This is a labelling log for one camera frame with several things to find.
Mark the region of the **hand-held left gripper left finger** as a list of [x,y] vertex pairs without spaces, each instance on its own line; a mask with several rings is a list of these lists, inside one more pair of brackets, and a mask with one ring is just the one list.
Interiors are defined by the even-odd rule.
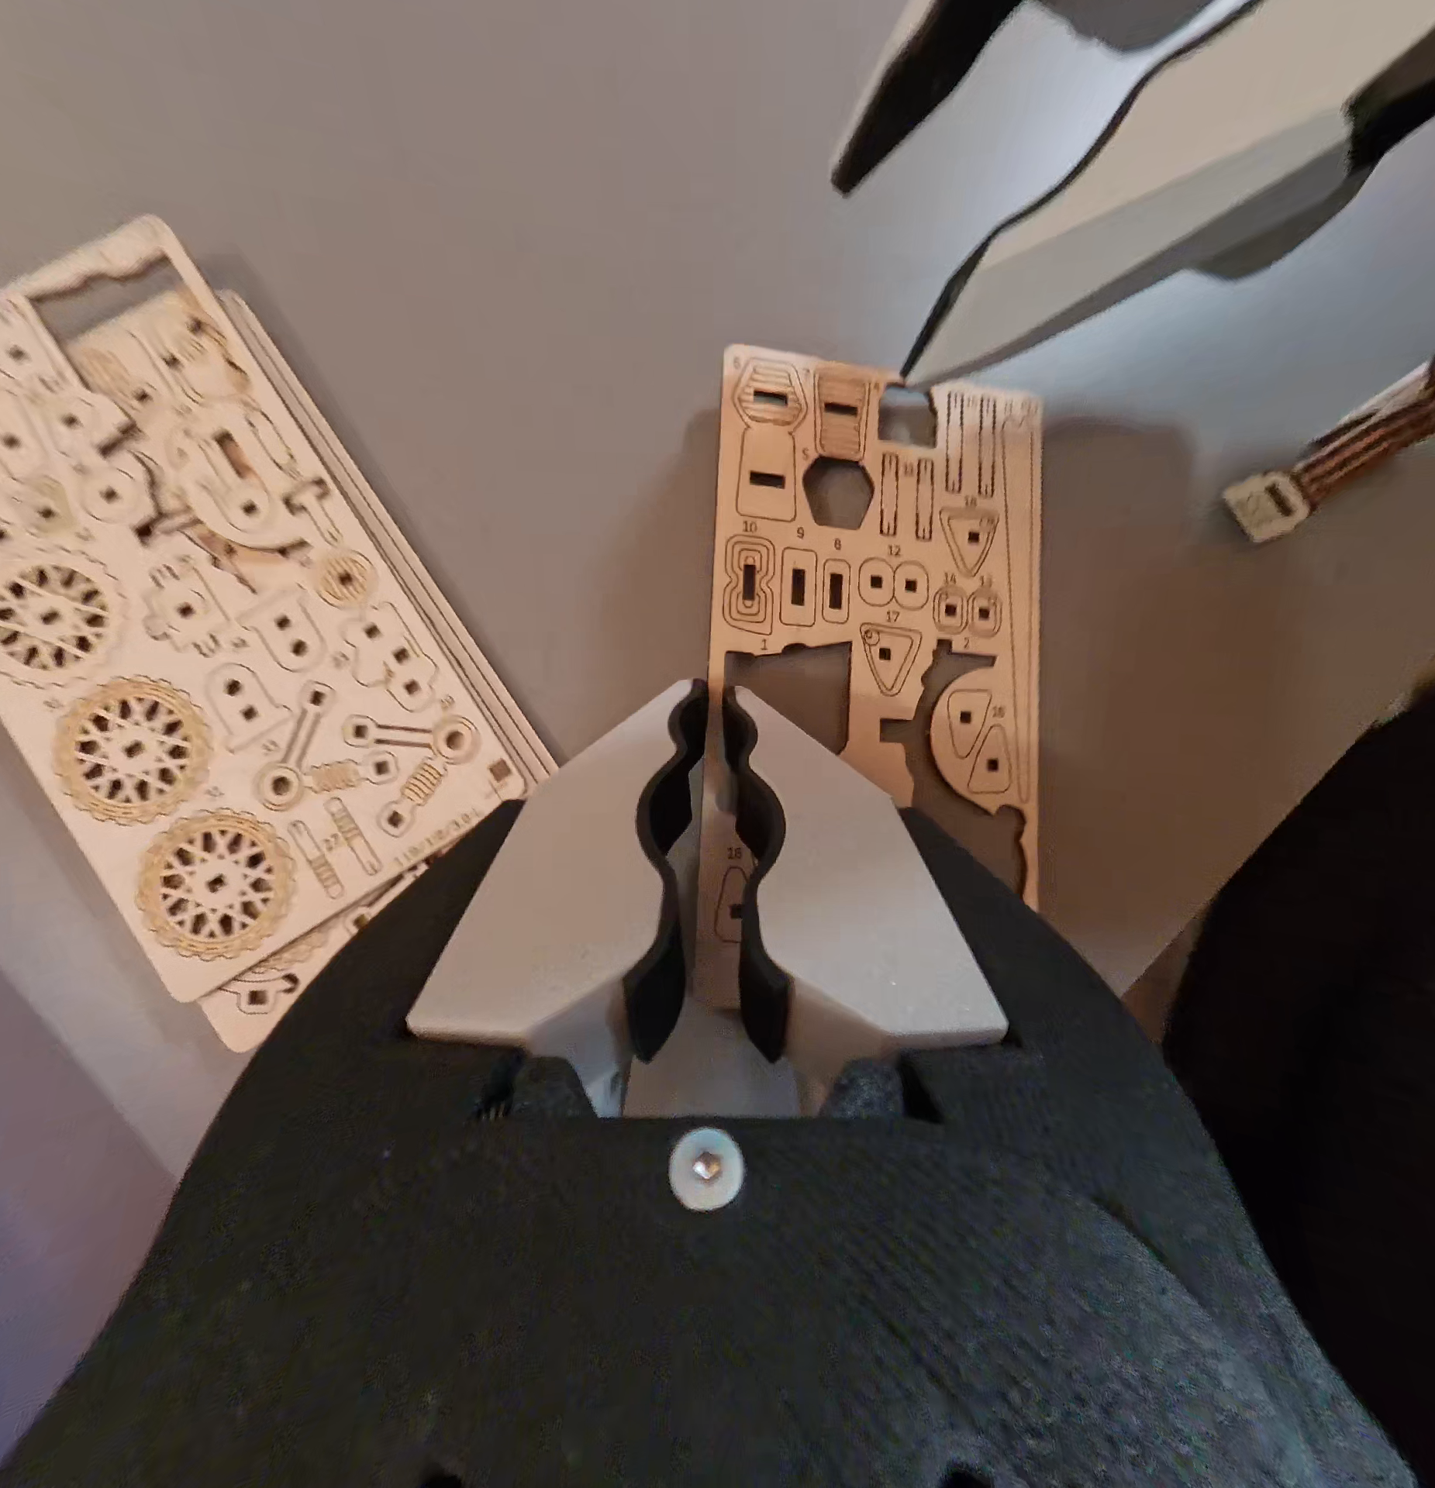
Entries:
[[708,683],[684,679],[526,799],[410,1011],[441,1043],[571,1064],[602,1116],[689,993]]

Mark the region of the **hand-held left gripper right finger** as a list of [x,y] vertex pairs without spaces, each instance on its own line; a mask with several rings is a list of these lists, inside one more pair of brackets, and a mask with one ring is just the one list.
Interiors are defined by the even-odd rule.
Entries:
[[742,684],[723,695],[723,751],[754,860],[742,1021],[798,1110],[856,1060],[1003,1045],[1005,1007],[894,799]]

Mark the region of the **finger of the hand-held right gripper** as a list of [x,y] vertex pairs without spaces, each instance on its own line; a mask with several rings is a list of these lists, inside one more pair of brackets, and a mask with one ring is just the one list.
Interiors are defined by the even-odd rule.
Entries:
[[1061,180],[952,274],[906,358],[933,384],[1006,360],[1343,194],[1348,102],[1435,1],[1246,3],[1169,50]]
[[[1041,1],[1039,6],[1078,38],[1116,52],[1150,49],[1200,15],[1198,1]],[[839,141],[834,189],[853,194],[950,97],[1022,8],[1018,1],[907,3]]]

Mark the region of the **wooden puzzle sheet with cutouts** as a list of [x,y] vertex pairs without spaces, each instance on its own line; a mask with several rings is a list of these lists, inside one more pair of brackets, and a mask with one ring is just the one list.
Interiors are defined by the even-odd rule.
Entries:
[[1042,399],[935,384],[930,442],[882,428],[895,373],[800,351],[723,355],[708,677],[731,657],[848,659],[839,756],[897,804],[907,729],[948,797],[1015,821],[1042,905]]

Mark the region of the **grey desk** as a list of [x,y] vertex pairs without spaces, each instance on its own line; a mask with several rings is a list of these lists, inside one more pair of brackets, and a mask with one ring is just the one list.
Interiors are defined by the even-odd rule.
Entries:
[[[163,216],[567,758],[706,667],[723,348],[899,367],[1229,8],[1029,4],[841,197],[902,3],[0,3],[0,286]],[[1220,501],[1434,349],[1435,119],[1270,269],[988,373],[1046,413],[1042,905],[1118,988],[1435,671],[1435,442],[1271,544]]]

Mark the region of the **stack of wooden puzzle sheets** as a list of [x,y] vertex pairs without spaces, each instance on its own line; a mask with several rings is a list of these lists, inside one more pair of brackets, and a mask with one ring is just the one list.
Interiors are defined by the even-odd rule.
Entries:
[[[444,590],[402,534],[391,512],[380,500],[350,450],[335,435],[318,402],[311,397],[263,322],[234,290],[224,288],[219,298],[236,324],[245,344],[258,358],[268,380],[277,387],[289,411],[303,426],[315,452],[323,459],[347,503],[386,556],[397,580],[403,585],[429,631],[451,659],[455,672],[473,691],[479,708],[494,720],[501,751],[521,771],[525,794],[557,770],[557,761],[542,741],[516,696],[496,672],[465,621],[453,609]],[[222,1043],[239,1053],[257,1048],[287,1014],[298,995],[325,970],[339,949],[352,939],[380,910],[402,896],[456,845],[448,838],[426,860],[397,874],[364,900],[350,903],[323,925],[291,942],[282,951],[198,999],[198,1007]]]

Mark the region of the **small assembled wooden part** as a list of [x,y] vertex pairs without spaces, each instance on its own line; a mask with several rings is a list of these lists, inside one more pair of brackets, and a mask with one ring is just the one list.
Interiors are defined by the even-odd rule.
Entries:
[[1229,484],[1222,501],[1252,542],[1304,524],[1328,498],[1435,437],[1435,355],[1307,443],[1293,464]]

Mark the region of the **stack of wooden gear sheets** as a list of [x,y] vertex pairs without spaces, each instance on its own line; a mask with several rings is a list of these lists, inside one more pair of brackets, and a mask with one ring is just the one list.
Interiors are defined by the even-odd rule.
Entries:
[[270,1011],[557,763],[159,216],[0,288],[0,722],[166,992]]

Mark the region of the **person's black clothing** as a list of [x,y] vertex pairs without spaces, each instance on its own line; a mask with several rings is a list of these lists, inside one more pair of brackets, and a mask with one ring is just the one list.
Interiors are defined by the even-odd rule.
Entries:
[[1435,1484],[1435,683],[1211,901],[1162,1048],[1309,1330]]

